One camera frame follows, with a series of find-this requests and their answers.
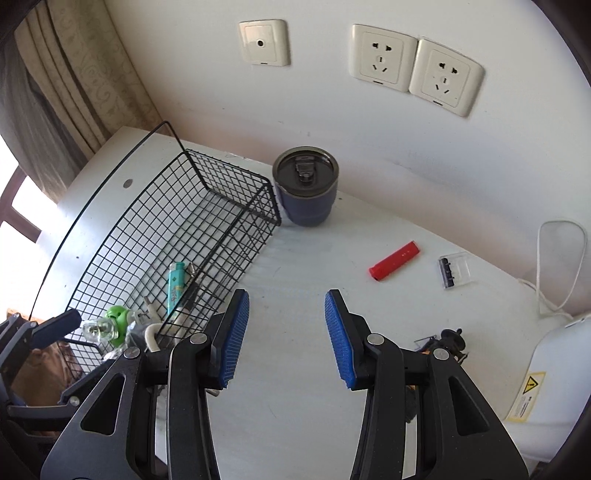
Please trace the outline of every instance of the cord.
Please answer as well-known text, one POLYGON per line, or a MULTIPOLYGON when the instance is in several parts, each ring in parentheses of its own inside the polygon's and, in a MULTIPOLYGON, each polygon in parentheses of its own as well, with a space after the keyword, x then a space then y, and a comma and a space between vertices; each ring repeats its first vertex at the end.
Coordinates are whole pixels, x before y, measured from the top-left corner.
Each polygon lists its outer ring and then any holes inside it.
POLYGON ((532 282, 529 282, 527 280, 523 280, 522 278, 519 279, 520 283, 523 283, 535 290, 535 298, 538 302, 538 313, 540 316, 545 316, 544 314, 542 314, 542 311, 541 311, 541 305, 540 305, 540 303, 541 303, 540 300, 541 300, 544 303, 544 306, 549 311, 551 311, 552 314, 562 315, 564 317, 567 317, 570 320, 573 319, 573 317, 571 315, 569 315, 566 312, 560 312, 560 310, 566 305, 566 303, 570 300, 571 295, 573 294, 574 288, 577 284, 577 281, 579 280, 579 275, 581 273, 581 269, 583 268, 583 261, 584 261, 586 253, 587 253, 587 230, 585 230, 585 227, 583 225, 581 225, 580 223, 578 223, 577 221, 568 220, 568 219, 555 219, 555 220, 547 220, 540 225, 540 228, 538 228, 538 239, 537 239, 537 243, 536 243, 536 253, 535 253, 535 285, 532 282), (540 274, 541 274, 540 236, 542 233, 542 228, 544 227, 544 225, 547 225, 548 223, 572 223, 573 225, 579 227, 581 232, 583 232, 583 251, 581 252, 581 260, 579 261, 579 267, 577 268, 577 273, 574 276, 573 285, 570 287, 569 293, 567 294, 564 301, 558 306, 556 306, 552 302, 550 302, 540 290, 540 274))

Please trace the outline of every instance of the power outlet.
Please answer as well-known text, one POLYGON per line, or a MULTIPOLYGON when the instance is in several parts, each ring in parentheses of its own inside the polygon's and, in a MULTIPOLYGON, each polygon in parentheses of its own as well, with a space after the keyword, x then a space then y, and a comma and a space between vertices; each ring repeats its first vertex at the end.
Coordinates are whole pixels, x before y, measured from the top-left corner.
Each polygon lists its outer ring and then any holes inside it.
POLYGON ((418 42, 410 92, 460 116, 466 116, 484 70, 475 61, 431 41, 418 42))
POLYGON ((406 92, 417 39, 390 30, 353 25, 351 75, 406 92))

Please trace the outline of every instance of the black wire basket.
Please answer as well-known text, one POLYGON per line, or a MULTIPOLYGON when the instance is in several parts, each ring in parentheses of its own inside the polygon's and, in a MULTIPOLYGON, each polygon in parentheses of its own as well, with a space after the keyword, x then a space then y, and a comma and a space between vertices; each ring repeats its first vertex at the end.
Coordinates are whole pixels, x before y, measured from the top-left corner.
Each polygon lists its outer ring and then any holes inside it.
MULTIPOLYGON (((115 167, 74 224, 113 173, 163 125, 176 138, 179 154, 109 232, 67 309, 77 309, 86 320, 104 316, 117 304, 145 310, 144 297, 148 297, 163 319, 158 345, 171 348, 203 330, 281 224, 281 217, 267 178, 184 148, 170 124, 163 122, 115 167), (193 266, 193 274, 175 311, 167 314, 168 268, 181 261, 193 266)), ((108 343, 87 342, 80 329, 65 340, 69 351, 63 350, 64 359, 75 378, 100 365, 103 355, 112 350, 108 343)))

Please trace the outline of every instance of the window frame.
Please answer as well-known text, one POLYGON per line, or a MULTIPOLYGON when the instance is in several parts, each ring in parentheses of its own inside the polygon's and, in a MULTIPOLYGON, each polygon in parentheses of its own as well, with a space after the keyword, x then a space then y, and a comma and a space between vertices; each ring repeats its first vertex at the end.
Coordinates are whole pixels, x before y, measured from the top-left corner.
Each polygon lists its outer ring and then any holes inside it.
POLYGON ((0 194, 0 225, 6 222, 31 242, 36 243, 41 235, 41 230, 12 206, 12 201, 26 178, 27 174, 20 166, 17 166, 6 184, 6 188, 0 194))

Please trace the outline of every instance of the yellow warning sticker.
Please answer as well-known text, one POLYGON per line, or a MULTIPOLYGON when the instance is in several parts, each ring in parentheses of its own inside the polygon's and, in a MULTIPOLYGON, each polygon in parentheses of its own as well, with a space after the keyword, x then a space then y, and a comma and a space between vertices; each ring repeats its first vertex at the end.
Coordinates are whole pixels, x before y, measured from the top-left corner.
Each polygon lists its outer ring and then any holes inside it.
POLYGON ((527 379, 527 382, 525 383, 525 388, 523 390, 523 394, 525 395, 527 392, 532 391, 538 385, 539 385, 539 383, 536 382, 535 378, 530 375, 529 378, 527 379))
POLYGON ((527 421, 534 409, 545 376, 546 372, 530 372, 527 374, 520 390, 521 393, 515 399, 507 420, 519 423, 527 421))

